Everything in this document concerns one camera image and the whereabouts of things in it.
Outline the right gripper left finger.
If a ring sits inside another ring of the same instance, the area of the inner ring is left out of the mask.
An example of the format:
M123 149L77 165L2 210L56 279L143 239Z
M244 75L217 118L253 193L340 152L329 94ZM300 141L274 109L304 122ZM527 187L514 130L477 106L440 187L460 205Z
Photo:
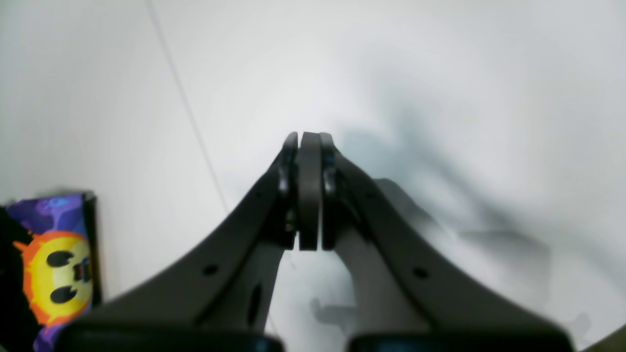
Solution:
M311 134L290 133L239 205L197 247L73 325L74 338L262 334L286 249L311 249Z

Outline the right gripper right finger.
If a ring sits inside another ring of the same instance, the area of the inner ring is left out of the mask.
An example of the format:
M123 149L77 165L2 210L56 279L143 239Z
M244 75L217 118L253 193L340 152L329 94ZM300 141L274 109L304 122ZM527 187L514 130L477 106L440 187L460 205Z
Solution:
M311 202L323 249L335 250L352 276L360 338L563 336L434 249L328 133L311 134Z

